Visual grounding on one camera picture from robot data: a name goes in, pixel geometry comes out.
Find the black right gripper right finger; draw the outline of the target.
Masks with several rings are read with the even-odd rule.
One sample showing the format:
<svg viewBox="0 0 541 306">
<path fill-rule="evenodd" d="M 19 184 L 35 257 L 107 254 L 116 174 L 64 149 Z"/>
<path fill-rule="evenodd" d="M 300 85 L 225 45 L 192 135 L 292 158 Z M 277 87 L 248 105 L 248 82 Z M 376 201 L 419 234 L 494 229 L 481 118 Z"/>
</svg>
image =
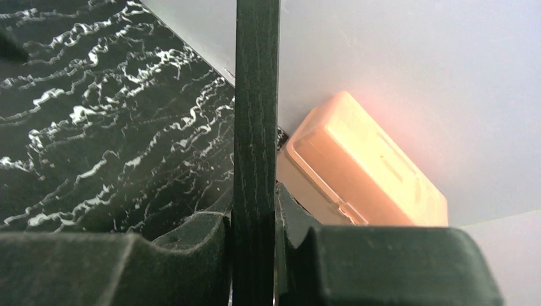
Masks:
<svg viewBox="0 0 541 306">
<path fill-rule="evenodd" d="M 329 226 L 276 190 L 276 305 L 504 305 L 482 251 L 448 227 Z"/>
</svg>

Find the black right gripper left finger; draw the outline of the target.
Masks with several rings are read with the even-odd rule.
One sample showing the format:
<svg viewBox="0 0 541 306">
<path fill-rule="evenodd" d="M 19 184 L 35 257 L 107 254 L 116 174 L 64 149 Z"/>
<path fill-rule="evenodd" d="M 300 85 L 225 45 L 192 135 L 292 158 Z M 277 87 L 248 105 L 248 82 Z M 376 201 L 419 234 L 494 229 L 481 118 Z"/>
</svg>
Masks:
<svg viewBox="0 0 541 306">
<path fill-rule="evenodd" d="M 191 216 L 149 241 L 133 234 L 2 233 L 2 305 L 226 305 L 229 225 Z"/>
</svg>

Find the black picture frame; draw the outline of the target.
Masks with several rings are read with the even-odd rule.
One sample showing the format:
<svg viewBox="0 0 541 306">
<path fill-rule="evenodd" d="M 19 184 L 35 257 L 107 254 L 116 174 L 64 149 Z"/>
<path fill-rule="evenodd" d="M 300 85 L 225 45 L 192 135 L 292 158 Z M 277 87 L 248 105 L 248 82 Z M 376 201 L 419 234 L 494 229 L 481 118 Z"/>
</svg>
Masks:
<svg viewBox="0 0 541 306">
<path fill-rule="evenodd" d="M 274 294 L 279 1 L 237 1 L 232 301 Z"/>
</svg>

